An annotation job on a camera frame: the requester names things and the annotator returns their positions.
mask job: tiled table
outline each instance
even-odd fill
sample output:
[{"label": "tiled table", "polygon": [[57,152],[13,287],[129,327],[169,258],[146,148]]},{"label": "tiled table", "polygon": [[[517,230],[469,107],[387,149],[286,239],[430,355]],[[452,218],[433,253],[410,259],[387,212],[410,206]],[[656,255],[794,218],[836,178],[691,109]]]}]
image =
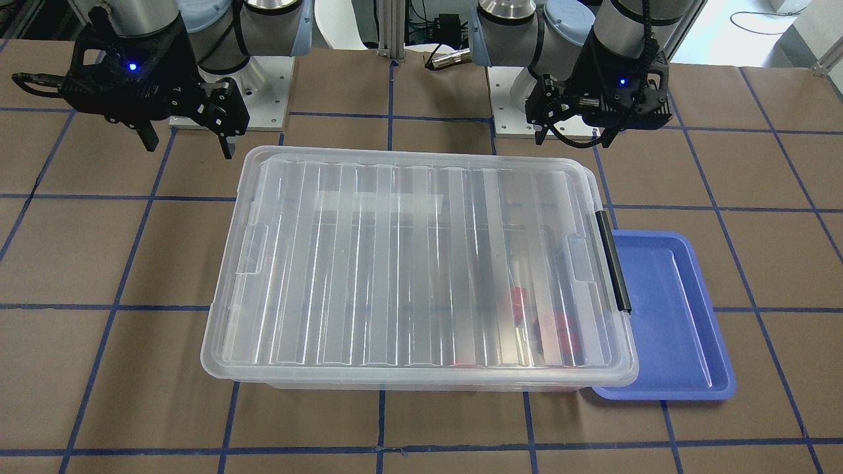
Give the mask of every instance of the tiled table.
[{"label": "tiled table", "polygon": [[[66,43],[0,46],[0,472],[843,471],[843,105],[803,69],[675,65],[676,118],[608,150],[495,139],[484,71],[408,53],[301,58],[287,132],[225,161],[143,151],[13,86]],[[260,144],[561,156],[619,228],[685,234],[738,377],[722,403],[576,393],[279,391],[199,347],[239,169]]]}]

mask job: blue tray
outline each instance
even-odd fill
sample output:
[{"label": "blue tray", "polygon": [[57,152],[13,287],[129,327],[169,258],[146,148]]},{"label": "blue tray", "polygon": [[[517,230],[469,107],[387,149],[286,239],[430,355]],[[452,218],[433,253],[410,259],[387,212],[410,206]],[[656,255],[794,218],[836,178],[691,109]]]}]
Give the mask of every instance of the blue tray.
[{"label": "blue tray", "polygon": [[616,230],[632,302],[638,379],[594,387],[610,400],[726,400],[732,363],[690,242],[674,232]]}]

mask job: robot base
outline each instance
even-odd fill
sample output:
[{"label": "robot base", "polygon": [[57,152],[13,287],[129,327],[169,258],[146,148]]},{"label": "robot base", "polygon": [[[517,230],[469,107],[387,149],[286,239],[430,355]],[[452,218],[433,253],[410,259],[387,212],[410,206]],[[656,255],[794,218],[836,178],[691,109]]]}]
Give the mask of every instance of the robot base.
[{"label": "robot base", "polygon": [[[533,138],[535,130],[524,118],[524,101],[532,90],[533,82],[530,82],[528,89],[513,90],[515,79],[524,68],[496,66],[487,67],[486,70],[491,111],[495,116],[495,134],[502,138]],[[578,116],[559,122],[556,127],[567,137],[577,140],[590,140],[594,133],[600,134],[599,129],[586,125]],[[547,139],[555,140],[552,136],[548,136]]]},{"label": "robot base", "polygon": [[[293,57],[252,57],[249,65],[231,74],[237,81],[246,108],[249,109],[249,126],[246,130],[282,132],[287,102],[293,84]],[[188,130],[205,130],[193,120],[174,116],[169,119],[172,127]]]}]

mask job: translucent lid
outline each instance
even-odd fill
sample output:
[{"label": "translucent lid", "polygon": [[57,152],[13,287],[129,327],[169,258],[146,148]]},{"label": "translucent lid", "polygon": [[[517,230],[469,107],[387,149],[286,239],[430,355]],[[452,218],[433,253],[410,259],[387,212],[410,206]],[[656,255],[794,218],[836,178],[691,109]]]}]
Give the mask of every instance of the translucent lid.
[{"label": "translucent lid", "polygon": [[291,388],[629,384],[601,208],[569,159],[255,148],[202,363]]}]

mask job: plastic storage box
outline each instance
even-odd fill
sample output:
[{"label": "plastic storage box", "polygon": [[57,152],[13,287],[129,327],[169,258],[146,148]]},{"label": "plastic storage box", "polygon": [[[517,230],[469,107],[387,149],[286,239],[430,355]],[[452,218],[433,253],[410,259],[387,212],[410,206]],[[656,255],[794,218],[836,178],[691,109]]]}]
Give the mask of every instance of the plastic storage box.
[{"label": "plastic storage box", "polygon": [[630,384],[602,212],[568,159],[255,148],[202,364],[279,388]]}]

